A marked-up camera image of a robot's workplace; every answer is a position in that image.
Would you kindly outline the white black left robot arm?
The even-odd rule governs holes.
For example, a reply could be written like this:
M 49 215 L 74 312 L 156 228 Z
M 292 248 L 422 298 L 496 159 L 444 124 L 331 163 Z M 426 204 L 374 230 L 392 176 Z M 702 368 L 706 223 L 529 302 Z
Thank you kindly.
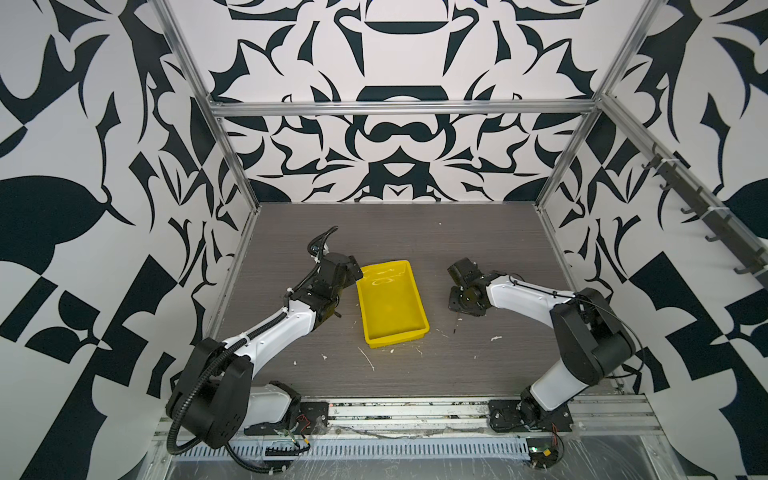
M 262 388 L 262 413 L 251 415 L 252 381 L 278 353 L 334 315 L 343 290 L 362 278 L 353 256 L 329 253 L 270 317 L 224 341 L 198 343 L 166 404 L 168 452 L 180 455 L 200 443 L 221 448 L 247 423 L 289 425 L 300 396 L 271 382 Z

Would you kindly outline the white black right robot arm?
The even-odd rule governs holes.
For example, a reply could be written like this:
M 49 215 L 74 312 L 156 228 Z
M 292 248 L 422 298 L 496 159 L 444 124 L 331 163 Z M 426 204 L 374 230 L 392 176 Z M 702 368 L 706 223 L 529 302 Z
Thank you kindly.
M 448 268 L 454 282 L 448 307 L 474 317 L 492 308 L 516 312 L 550 327 L 560 359 L 517 400 L 489 402 L 498 433 L 568 429 L 568 403 L 635 355 L 627 327 L 597 290 L 545 288 L 499 271 L 482 272 L 468 258 Z

